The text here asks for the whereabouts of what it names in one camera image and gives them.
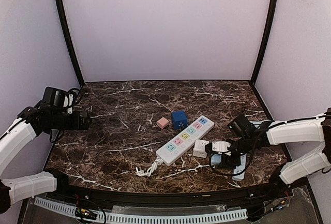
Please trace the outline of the light blue plug adapter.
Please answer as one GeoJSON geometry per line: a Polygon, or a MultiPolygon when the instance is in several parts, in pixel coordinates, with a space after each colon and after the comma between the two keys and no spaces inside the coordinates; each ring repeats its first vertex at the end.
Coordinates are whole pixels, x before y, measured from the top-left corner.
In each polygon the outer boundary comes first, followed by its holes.
{"type": "Polygon", "coordinates": [[[213,154],[210,157],[210,164],[213,166],[219,165],[222,161],[222,155],[220,154],[213,154]]]}

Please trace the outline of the white multicolour power strip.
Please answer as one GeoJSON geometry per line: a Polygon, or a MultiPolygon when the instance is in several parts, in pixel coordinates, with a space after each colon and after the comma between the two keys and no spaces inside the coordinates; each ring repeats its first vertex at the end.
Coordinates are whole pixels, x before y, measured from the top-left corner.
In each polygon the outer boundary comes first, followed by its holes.
{"type": "Polygon", "coordinates": [[[196,140],[202,139],[214,127],[215,123],[201,115],[183,131],[169,140],[156,151],[155,164],[167,166],[176,162],[184,153],[191,149],[196,140]]]}

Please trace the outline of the pink plug adapter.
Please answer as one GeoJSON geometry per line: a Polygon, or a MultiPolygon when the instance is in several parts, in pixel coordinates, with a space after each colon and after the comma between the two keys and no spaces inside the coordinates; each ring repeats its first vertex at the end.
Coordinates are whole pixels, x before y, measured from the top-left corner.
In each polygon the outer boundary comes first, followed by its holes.
{"type": "Polygon", "coordinates": [[[165,118],[165,117],[162,117],[161,119],[159,119],[158,121],[157,121],[157,126],[159,127],[159,128],[161,128],[161,129],[164,129],[166,126],[168,126],[168,124],[169,124],[169,120],[167,119],[167,118],[165,118]]]}

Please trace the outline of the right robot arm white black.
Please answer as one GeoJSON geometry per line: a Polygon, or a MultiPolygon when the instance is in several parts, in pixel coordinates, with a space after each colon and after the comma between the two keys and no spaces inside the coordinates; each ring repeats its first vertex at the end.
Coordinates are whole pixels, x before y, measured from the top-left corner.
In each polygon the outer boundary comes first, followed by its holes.
{"type": "Polygon", "coordinates": [[[287,121],[250,121],[241,114],[228,124],[237,138],[209,142],[204,146],[210,157],[220,155],[220,162],[209,167],[218,175],[226,176],[222,169],[235,169],[241,164],[241,157],[249,154],[249,159],[237,173],[242,175],[253,161],[256,150],[283,144],[315,143],[315,147],[295,160],[279,165],[268,180],[270,195],[277,195],[292,183],[318,171],[330,171],[330,110],[312,117],[287,121]]]}

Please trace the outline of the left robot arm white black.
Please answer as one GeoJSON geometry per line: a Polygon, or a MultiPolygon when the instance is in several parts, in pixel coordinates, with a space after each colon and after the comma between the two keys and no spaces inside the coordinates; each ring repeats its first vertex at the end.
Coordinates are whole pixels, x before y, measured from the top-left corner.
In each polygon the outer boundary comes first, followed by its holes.
{"type": "MultiPolygon", "coordinates": [[[[1,173],[5,171],[16,155],[41,133],[52,130],[87,130],[92,118],[87,112],[36,109],[27,107],[1,136],[1,173]]],[[[24,199],[39,194],[65,191],[68,175],[57,169],[20,178],[1,179],[1,213],[24,199]]]]}

